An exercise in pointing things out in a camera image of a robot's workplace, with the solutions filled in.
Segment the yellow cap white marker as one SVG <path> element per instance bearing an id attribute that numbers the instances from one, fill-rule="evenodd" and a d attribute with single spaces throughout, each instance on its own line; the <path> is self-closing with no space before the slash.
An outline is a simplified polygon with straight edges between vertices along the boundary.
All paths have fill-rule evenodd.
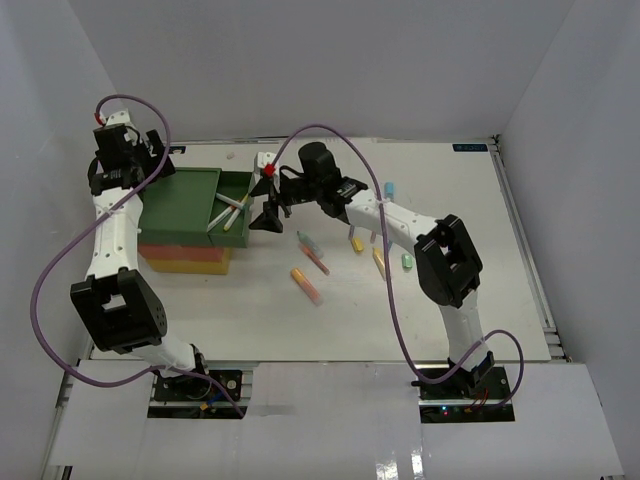
<path id="1" fill-rule="evenodd" d="M 224 224 L 223 230 L 225 232 L 228 232 L 232 228 L 232 226 L 236 222 L 236 220 L 239 217 L 239 215 L 243 212 L 244 207 L 246 206 L 248 199 L 249 199 L 249 195 L 246 194 L 243 197 L 243 199 L 241 200 L 240 206 L 236 207 L 235 210 L 232 212 L 231 216 L 229 217 L 229 219 Z"/>

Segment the green drawer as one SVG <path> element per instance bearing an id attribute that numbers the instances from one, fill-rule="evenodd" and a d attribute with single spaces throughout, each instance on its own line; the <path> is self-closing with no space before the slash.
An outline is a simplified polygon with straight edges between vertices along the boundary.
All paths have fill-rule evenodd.
<path id="1" fill-rule="evenodd" d="M 222 171 L 214 195 L 207 236 L 217 247 L 247 248 L 253 199 L 248 196 L 254 175 L 243 171 Z"/>

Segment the peach cap white marker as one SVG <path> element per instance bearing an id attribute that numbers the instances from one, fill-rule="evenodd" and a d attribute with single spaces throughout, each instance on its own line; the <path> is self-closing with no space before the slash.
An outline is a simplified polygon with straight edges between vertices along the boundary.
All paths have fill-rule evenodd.
<path id="1" fill-rule="evenodd" d="M 216 193 L 215 194 L 216 199 L 221 200 L 225 203 L 227 203 L 228 205 L 234 206 L 235 208 L 242 208 L 243 207 L 243 203 L 241 201 L 238 200 L 234 200 L 228 196 Z"/>

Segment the red drawer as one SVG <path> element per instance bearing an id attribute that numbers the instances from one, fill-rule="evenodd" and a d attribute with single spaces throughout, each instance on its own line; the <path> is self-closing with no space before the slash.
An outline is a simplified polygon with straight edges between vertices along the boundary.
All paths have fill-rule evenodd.
<path id="1" fill-rule="evenodd" d="M 177 260 L 189 262 L 221 262 L 229 255 L 230 248 L 182 245 L 140 244 L 138 252 L 145 259 Z"/>

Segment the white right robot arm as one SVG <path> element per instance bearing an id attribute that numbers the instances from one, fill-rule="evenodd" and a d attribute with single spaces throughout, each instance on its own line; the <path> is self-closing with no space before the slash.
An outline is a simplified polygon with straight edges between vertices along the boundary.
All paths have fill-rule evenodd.
<path id="1" fill-rule="evenodd" d="M 481 342 L 477 311 L 483 265 L 463 221 L 455 215 L 435 219 L 379 199 L 366 183 L 343 175 L 322 142 L 303 145 L 298 157 L 301 171 L 277 165 L 273 153 L 256 155 L 259 179 L 251 194 L 265 201 L 250 229 L 280 233 L 280 219 L 290 216 L 293 206 L 316 203 L 329 217 L 402 247 L 415 260 L 421 290 L 441 312 L 452 388 L 463 398 L 477 397 L 488 385 L 494 357 Z"/>

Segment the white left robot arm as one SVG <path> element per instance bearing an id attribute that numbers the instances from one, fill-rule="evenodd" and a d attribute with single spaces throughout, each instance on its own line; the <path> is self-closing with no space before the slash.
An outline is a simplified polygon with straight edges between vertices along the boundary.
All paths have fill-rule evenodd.
<path id="1" fill-rule="evenodd" d="M 98 149 L 88 179 L 100 225 L 86 278 L 71 286 L 70 297 L 99 350 L 177 368 L 177 387 L 199 399 L 211 387 L 204 357 L 168 332 L 162 302 L 139 272 L 143 201 L 134 189 L 151 177 L 164 153 L 158 133 L 147 136 L 144 141 L 125 123 L 94 131 Z"/>

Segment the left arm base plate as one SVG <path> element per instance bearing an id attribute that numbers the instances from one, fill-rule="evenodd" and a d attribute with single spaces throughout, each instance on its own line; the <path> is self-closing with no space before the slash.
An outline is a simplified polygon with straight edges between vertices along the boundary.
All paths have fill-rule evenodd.
<path id="1" fill-rule="evenodd" d="M 247 411 L 252 373 L 241 369 L 210 369 L 209 375 L 218 382 L 242 414 L 215 386 L 195 378 L 157 377 L 154 381 L 147 417 L 174 420 L 238 420 Z"/>

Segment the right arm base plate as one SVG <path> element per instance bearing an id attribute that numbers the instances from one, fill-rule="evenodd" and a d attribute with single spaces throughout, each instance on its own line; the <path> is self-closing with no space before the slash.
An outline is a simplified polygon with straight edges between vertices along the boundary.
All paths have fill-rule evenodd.
<path id="1" fill-rule="evenodd" d="M 452 380 L 429 385 L 415 379 L 422 424 L 510 423 L 515 421 L 511 402 L 497 407 L 510 392 L 503 367 L 494 367 L 480 386 L 470 391 Z"/>

